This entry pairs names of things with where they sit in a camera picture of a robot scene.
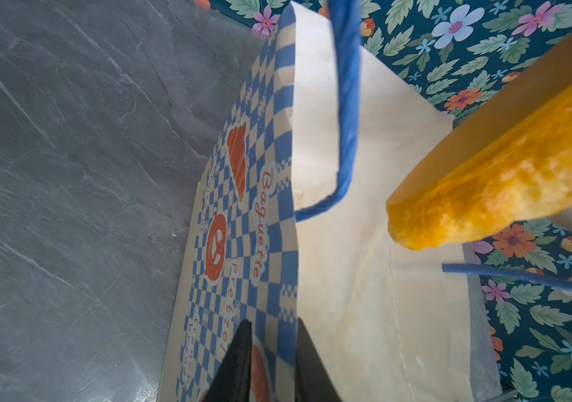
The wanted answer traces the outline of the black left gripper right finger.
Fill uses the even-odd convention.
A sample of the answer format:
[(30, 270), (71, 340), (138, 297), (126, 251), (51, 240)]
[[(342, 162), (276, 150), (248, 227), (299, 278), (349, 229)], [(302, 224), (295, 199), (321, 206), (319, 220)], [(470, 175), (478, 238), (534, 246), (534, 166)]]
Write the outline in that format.
[(301, 318), (298, 319), (297, 329), (294, 400), (296, 402), (341, 402), (341, 397)]

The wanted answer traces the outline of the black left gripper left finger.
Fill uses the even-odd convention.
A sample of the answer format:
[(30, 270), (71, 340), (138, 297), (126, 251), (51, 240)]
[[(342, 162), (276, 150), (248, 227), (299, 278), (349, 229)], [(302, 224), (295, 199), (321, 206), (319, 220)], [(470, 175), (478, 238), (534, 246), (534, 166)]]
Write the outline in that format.
[(249, 402), (251, 368), (252, 323), (244, 319), (202, 401)]

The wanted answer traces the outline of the yellow mango shaped bread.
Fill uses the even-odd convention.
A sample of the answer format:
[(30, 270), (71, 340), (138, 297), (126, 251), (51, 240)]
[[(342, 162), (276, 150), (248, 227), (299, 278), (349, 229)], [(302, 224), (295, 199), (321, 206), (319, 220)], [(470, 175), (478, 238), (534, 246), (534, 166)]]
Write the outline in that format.
[(388, 199), (388, 233), (421, 251), (571, 206), (572, 33), (414, 168)]

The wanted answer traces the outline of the blue checkered paper bag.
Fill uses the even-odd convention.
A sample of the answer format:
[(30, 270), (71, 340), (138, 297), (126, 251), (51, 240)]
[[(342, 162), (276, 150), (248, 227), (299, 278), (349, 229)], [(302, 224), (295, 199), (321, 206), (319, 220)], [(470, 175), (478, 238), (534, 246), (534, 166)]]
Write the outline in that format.
[(418, 164), (572, 34), (572, 1), (396, 1), (379, 26), (292, 3), (267, 35), (203, 172), (160, 401), (202, 401), (242, 320), (251, 401), (293, 401), (298, 319), (344, 401), (572, 401), (572, 231), (519, 220), (413, 251), (387, 202)]

